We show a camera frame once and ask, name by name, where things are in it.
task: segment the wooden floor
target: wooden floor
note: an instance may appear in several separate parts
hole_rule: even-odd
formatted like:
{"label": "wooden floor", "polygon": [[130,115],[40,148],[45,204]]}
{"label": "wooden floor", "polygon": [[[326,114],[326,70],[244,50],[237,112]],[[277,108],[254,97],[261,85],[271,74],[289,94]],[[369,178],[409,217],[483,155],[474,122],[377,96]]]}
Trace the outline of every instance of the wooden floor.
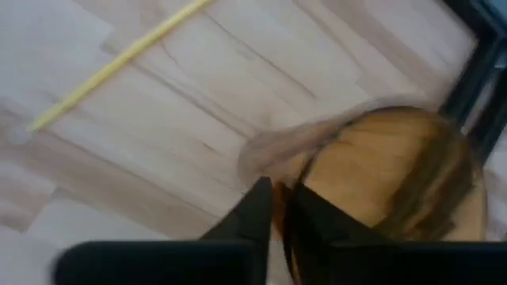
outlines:
{"label": "wooden floor", "polygon": [[19,239],[51,248],[46,260],[89,239],[198,237],[247,190],[249,139],[393,95],[437,106],[475,45],[434,0],[216,0],[13,144],[187,2],[0,1],[0,256]]}

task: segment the black object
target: black object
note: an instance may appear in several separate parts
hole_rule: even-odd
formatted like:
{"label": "black object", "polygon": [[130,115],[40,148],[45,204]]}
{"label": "black object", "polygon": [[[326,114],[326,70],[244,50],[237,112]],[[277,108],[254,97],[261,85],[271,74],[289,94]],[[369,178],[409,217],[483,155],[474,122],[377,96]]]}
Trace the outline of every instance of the black object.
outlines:
{"label": "black object", "polygon": [[495,92],[481,116],[468,134],[477,149],[479,159],[486,162],[501,132],[507,124],[507,52],[506,0],[444,0],[468,25],[478,39],[460,80],[441,106],[440,113],[462,127],[477,102],[485,84],[498,75]]}
{"label": "black object", "polygon": [[265,284],[273,190],[261,178],[198,241],[97,241],[68,249],[56,285]]}
{"label": "black object", "polygon": [[284,230],[292,236],[293,275],[301,284],[493,284],[505,278],[507,244],[389,241],[304,185],[296,187],[291,226]]}
{"label": "black object", "polygon": [[[507,244],[393,242],[300,184],[288,207],[288,264],[306,284],[497,283]],[[196,241],[99,241],[67,250],[56,285],[265,284],[272,187],[261,178]]]}

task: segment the black leg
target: black leg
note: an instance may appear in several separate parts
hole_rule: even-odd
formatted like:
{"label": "black leg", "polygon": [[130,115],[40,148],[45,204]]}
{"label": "black leg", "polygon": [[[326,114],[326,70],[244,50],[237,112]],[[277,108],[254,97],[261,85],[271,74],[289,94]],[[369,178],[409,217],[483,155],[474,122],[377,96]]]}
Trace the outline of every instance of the black leg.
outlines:
{"label": "black leg", "polygon": [[468,134],[482,163],[486,162],[506,124],[507,70],[503,70],[493,96]]}
{"label": "black leg", "polygon": [[457,127],[465,124],[484,85],[495,70],[502,48],[503,43],[498,39],[481,40],[449,98],[440,107],[440,114],[453,120]]}

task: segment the yellow stick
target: yellow stick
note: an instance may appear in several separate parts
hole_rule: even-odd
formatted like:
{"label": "yellow stick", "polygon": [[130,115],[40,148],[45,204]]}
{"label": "yellow stick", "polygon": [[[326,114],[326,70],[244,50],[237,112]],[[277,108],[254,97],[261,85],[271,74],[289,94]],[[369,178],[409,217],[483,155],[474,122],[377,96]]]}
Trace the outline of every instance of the yellow stick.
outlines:
{"label": "yellow stick", "polygon": [[154,28],[150,33],[138,39],[127,50],[118,55],[111,63],[104,66],[91,78],[78,86],[78,88],[72,91],[72,93],[70,93],[66,98],[63,98],[60,102],[49,108],[44,114],[42,114],[42,116],[31,122],[26,127],[26,131],[39,131],[40,129],[51,124],[53,121],[65,114],[65,112],[79,103],[79,101],[82,100],[89,91],[97,87],[107,78],[111,77],[111,75],[117,72],[126,62],[151,46],[154,42],[168,33],[168,31],[186,20],[188,17],[192,16],[192,14],[194,14],[197,10],[210,3],[211,1],[213,0],[196,0],[188,4],[168,20],[164,21],[158,27]]}

